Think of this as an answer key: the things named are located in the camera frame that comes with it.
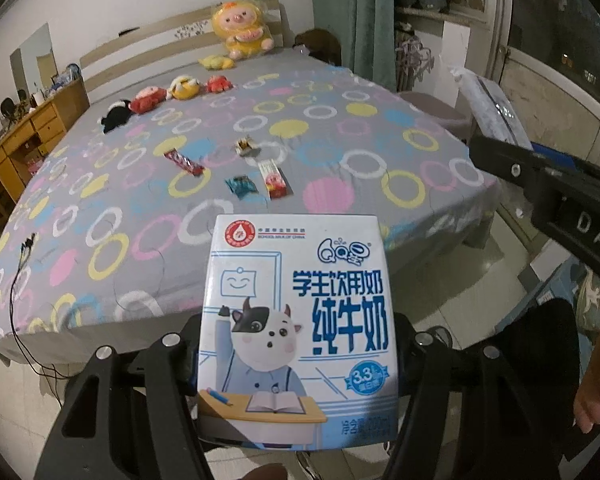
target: green curtain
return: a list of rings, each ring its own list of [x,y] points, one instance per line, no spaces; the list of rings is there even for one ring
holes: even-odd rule
[[[314,0],[314,22],[336,35],[344,66],[395,91],[394,0]]]

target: red plush toy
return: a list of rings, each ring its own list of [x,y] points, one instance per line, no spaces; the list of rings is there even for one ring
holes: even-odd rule
[[[234,85],[231,84],[231,81],[223,75],[213,75],[209,78],[209,81],[206,82],[206,91],[213,92],[214,94],[230,90],[233,87]]]
[[[136,98],[131,101],[129,108],[136,114],[145,114],[157,107],[166,98],[167,91],[164,88],[148,86],[136,94]]]

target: red circular logo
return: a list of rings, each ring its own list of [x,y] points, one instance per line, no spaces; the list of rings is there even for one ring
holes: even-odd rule
[[[231,247],[246,247],[256,237],[256,228],[248,220],[231,222],[224,230],[224,240]]]

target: gray bedsheet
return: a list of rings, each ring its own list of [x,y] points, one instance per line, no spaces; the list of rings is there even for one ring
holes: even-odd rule
[[[466,146],[394,94],[292,51],[227,71],[229,92],[164,102],[100,133],[111,102],[187,72],[211,75],[186,67],[93,105],[27,186],[0,240],[1,352],[22,360],[5,334],[20,244],[32,232],[14,325],[39,360],[71,362],[107,342],[145,346],[202,304],[218,213],[375,214],[390,270],[489,223],[498,186]],[[261,151],[242,159],[234,143],[247,134]],[[200,161],[203,176],[167,160],[170,148]],[[290,196],[266,197],[256,164],[268,158]],[[224,181],[240,174],[259,194],[231,194]]]

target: wooden headboard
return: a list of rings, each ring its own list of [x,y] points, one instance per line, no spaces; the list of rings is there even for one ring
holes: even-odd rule
[[[267,25],[276,46],[282,46],[280,3],[278,0],[264,0],[264,3]],[[80,66],[89,101],[94,103],[210,54],[225,54],[211,26],[216,8],[205,7],[145,25],[82,56]]]

